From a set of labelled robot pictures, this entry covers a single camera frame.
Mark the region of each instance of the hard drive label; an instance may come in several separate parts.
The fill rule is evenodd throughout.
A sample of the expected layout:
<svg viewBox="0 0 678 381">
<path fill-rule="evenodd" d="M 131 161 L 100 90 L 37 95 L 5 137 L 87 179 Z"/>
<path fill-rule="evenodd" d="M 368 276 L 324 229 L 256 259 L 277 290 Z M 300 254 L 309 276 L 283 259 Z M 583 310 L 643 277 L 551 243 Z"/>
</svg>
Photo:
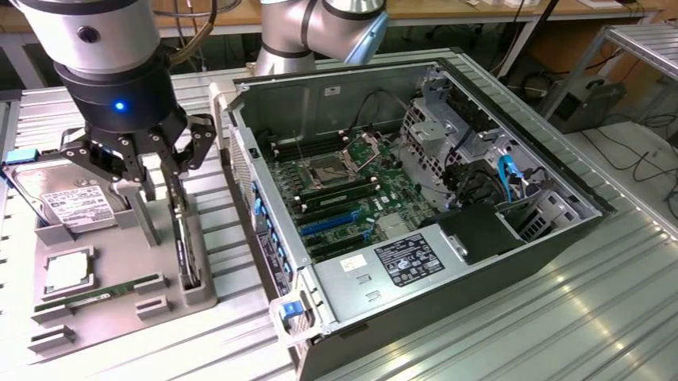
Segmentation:
<svg viewBox="0 0 678 381">
<path fill-rule="evenodd" d="M 395 241 L 373 251 L 391 277 L 392 284 L 397 287 L 404 287 L 444 270 L 444 266 L 422 234 L 415 234 L 400 241 Z"/>
<path fill-rule="evenodd" d="M 40 197 L 67 228 L 113 218 L 111 204 L 97 185 L 45 193 Z"/>
</svg>

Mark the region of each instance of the electronic device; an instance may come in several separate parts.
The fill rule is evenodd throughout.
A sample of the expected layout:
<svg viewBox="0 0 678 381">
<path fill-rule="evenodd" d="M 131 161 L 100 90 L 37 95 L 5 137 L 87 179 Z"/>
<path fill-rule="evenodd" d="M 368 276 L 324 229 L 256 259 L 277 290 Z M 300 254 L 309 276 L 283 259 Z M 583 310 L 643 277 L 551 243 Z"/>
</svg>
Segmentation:
<svg viewBox="0 0 678 381">
<path fill-rule="evenodd" d="M 229 87 L 231 188 L 303 380 L 532 275 L 614 211 L 443 60 Z"/>
<path fill-rule="evenodd" d="M 555 92 L 562 83 L 556 83 Z M 626 87 L 612 83 L 600 75 L 587 75 L 576 79 L 555 113 L 550 118 L 562 133 L 576 133 L 600 126 L 608 111 L 624 98 Z"/>
</svg>

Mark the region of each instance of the motherboard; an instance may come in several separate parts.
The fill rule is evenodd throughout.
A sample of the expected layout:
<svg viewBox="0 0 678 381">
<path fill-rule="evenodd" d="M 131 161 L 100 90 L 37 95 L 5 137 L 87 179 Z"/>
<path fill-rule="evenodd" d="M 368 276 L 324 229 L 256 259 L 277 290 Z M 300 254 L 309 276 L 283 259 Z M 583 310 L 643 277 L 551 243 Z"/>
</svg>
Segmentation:
<svg viewBox="0 0 678 381">
<path fill-rule="evenodd" d="M 272 147 L 269 170 L 316 261 L 414 231 L 436 214 L 392 141 L 356 131 Z"/>
</svg>

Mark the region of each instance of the sticker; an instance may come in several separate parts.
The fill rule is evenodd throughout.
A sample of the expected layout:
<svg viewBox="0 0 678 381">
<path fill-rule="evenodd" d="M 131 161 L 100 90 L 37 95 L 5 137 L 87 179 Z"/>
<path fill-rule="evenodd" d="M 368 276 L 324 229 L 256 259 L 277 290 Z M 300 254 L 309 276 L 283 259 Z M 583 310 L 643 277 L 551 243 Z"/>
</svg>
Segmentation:
<svg viewBox="0 0 678 381">
<path fill-rule="evenodd" d="M 339 196 L 339 197 L 335 197 L 335 198 L 329 198 L 328 200 L 325 201 L 320 201 L 320 206 L 324 206 L 327 204 L 333 204 L 335 202 L 339 202 L 339 201 L 343 201 L 348 198 L 348 196 L 343 195 L 343 196 Z"/>
<path fill-rule="evenodd" d="M 111 204 L 97 185 L 46 193 L 40 197 L 67 228 L 113 218 Z"/>
<path fill-rule="evenodd" d="M 332 95 L 339 95 L 341 93 L 341 87 L 333 86 L 325 88 L 325 97 L 329 97 Z"/>
<path fill-rule="evenodd" d="M 367 266 L 367 261 L 364 260 L 364 256 L 361 256 L 361 254 L 357 254 L 351 258 L 345 258 L 339 263 L 341 264 L 343 272 L 349 272 L 349 270 Z"/>
<path fill-rule="evenodd" d="M 392 284 L 397 287 L 404 287 L 444 270 L 444 266 L 422 234 L 415 234 L 400 241 L 375 248 L 373 252 L 377 254 Z"/>
<path fill-rule="evenodd" d="M 68 307 L 71 307 L 71 308 L 73 308 L 73 307 L 81 307 L 81 306 L 85 306 L 88 304 L 100 302 L 101 300 L 107 300 L 108 298 L 111 298 L 111 294 L 108 292 L 105 292 L 101 295 L 96 295 L 96 296 L 92 296 L 91 298 L 87 298 L 87 299 L 79 300 L 77 302 L 69 303 Z"/>
</svg>

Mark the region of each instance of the workbench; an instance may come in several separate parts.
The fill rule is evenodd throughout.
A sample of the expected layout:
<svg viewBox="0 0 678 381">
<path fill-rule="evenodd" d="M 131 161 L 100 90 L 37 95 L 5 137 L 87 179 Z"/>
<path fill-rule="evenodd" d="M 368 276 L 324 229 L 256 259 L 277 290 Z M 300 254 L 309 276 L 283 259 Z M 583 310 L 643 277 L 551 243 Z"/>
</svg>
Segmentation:
<svg viewBox="0 0 678 381">
<path fill-rule="evenodd" d="M 195 11 L 208 10 L 207 0 L 192 2 Z M 491 6 L 480 2 L 476 6 L 468 5 L 462 0 L 391 0 L 388 1 L 389 26 L 416 25 L 463 25 L 490 24 L 511 22 L 514 19 L 524 22 L 524 28 L 518 36 L 516 43 L 502 65 L 499 75 L 508 72 L 515 62 L 518 52 L 522 50 L 527 39 L 534 31 L 536 20 L 546 8 L 547 0 L 542 0 L 538 6 L 526 6 L 516 18 L 518 8 L 510 6 Z M 662 9 L 660 0 L 640 0 L 644 12 L 638 12 L 639 23 L 651 22 L 656 12 Z M 153 0 L 156 10 L 171 10 L 172 0 Z M 180 12 L 188 12 L 185 2 L 181 2 Z M 548 20 L 583 20 L 630 17 L 630 11 L 624 7 L 611 9 L 591 9 L 578 0 L 560 0 Z M 243 0 L 241 4 L 228 13 L 221 13 L 216 19 L 213 35 L 240 33 L 260 33 L 261 15 L 259 0 Z M 191 21 L 180 20 L 183 35 L 195 34 Z M 156 17 L 161 37 L 176 37 L 177 27 L 171 17 Z M 28 89 L 45 87 L 45 82 L 36 69 L 22 47 L 25 44 L 37 43 L 30 26 L 21 12 L 14 8 L 0 9 L 0 48 L 2 48 L 9 62 L 18 74 L 22 84 Z"/>
<path fill-rule="evenodd" d="M 675 379 L 678 376 L 678 231 L 612 175 L 582 155 L 531 108 L 464 54 L 395 53 L 375 63 L 446 58 L 574 170 L 616 214 L 530 278 L 333 371 L 320 381 L 375 379 Z M 340 65 L 319 63 L 319 68 Z M 173 78 L 188 113 L 209 111 L 208 84 L 244 69 Z M 5 151 L 56 148 L 83 119 L 64 88 L 28 90 L 0 103 Z M 157 168 L 149 167 L 157 177 Z M 157 194 L 164 191 L 161 181 Z M 216 150 L 185 181 L 197 196 L 219 304 L 200 313 L 25 365 L 26 250 L 33 217 L 0 187 L 0 379 L 293 380 L 244 243 Z"/>
</svg>

